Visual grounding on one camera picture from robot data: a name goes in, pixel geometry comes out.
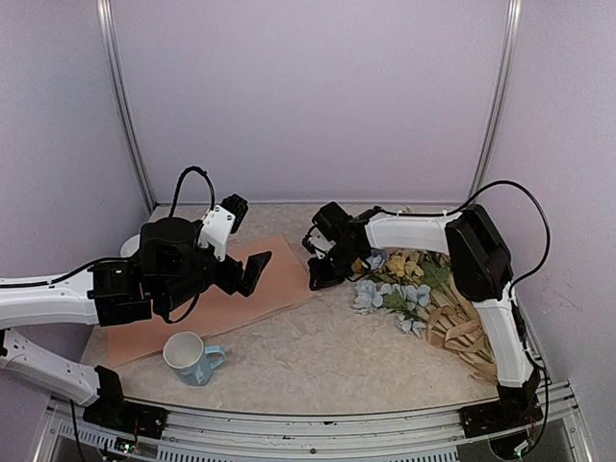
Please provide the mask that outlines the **pink beige wrapping paper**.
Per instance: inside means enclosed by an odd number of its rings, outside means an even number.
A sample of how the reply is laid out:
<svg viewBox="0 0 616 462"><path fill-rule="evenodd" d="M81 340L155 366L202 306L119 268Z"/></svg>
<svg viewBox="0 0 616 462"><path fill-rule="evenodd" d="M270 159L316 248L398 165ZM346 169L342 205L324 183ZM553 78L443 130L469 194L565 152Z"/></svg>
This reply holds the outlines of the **pink beige wrapping paper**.
<svg viewBox="0 0 616 462"><path fill-rule="evenodd" d="M229 254L245 262L247 257L270 251L272 257L249 297L227 295L216 286L200 296L189 316L176 324L167 324L160 317L127 325L108 327L107 364L119 367L133 360L160 351L173 334L192 331L201 337L248 325L270 316L277 310L296 306L315 293L309 289L309 275L295 257L281 234L230 248Z"/></svg>

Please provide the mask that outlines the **blue fake flower stem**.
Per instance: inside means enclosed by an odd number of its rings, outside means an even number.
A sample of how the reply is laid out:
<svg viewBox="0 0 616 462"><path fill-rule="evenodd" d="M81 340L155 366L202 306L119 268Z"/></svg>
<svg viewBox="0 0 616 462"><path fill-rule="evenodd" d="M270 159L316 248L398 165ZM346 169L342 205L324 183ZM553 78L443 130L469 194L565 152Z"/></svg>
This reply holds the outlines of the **blue fake flower stem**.
<svg viewBox="0 0 616 462"><path fill-rule="evenodd" d="M399 285L374 282L367 277L354 282L352 308L362 315L379 310L393 313L394 324L405 334L418 338L426 330L431 288L427 285Z"/></svg>

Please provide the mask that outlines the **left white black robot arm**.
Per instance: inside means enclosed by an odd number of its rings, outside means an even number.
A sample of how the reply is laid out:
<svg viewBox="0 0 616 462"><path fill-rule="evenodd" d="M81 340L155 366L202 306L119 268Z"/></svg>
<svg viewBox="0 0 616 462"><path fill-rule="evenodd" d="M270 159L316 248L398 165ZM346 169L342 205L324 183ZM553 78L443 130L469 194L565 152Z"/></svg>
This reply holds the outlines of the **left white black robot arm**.
<svg viewBox="0 0 616 462"><path fill-rule="evenodd" d="M192 311L201 294L217 286L249 297L272 256L265 251L245 263L226 253L234 218L215 225L206 218L161 218L141 228L128 257L103 257L44 281L14 279L1 286L1 366L76 403L95 404L110 425L135 418L118 375L101 366L74 363L21 337L21 326L52 323L116 326L160 317L174 324L180 306Z"/></svg>

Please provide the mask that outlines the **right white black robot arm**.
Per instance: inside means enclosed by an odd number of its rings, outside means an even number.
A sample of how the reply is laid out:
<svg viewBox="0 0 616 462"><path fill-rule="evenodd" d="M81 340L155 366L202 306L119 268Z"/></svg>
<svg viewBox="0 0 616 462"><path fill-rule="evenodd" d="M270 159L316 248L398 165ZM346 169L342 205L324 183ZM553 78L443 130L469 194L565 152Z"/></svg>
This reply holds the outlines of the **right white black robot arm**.
<svg viewBox="0 0 616 462"><path fill-rule="evenodd" d="M353 217L338 203L322 206L302 240L310 287L330 287L350 276L358 259L381 248L428 250L449 256L457 291L477 310L495 353L499 399L492 417L503 427L525 416L536 397L540 373L526 346L526 325L514 292L511 253L480 205L459 212L409 214L374 206Z"/></svg>

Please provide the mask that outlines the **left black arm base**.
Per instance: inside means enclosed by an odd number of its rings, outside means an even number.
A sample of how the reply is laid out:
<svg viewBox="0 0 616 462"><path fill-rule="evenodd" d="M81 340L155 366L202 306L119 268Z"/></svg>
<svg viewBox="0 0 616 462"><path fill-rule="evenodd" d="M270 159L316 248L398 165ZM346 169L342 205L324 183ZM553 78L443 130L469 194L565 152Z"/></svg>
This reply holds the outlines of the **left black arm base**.
<svg viewBox="0 0 616 462"><path fill-rule="evenodd" d="M133 436L160 440L167 416L165 408L124 401L120 404L92 404L84 410L83 420Z"/></svg>

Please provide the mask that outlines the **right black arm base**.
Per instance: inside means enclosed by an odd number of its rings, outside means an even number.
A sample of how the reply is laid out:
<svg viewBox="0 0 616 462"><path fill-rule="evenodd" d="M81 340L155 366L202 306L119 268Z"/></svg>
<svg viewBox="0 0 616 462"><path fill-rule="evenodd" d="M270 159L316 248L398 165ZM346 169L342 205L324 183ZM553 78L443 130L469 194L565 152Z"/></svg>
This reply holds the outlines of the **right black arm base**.
<svg viewBox="0 0 616 462"><path fill-rule="evenodd" d="M498 385L497 392L496 400L464 406L459 410L466 438L505 431L543 418L536 388Z"/></svg>

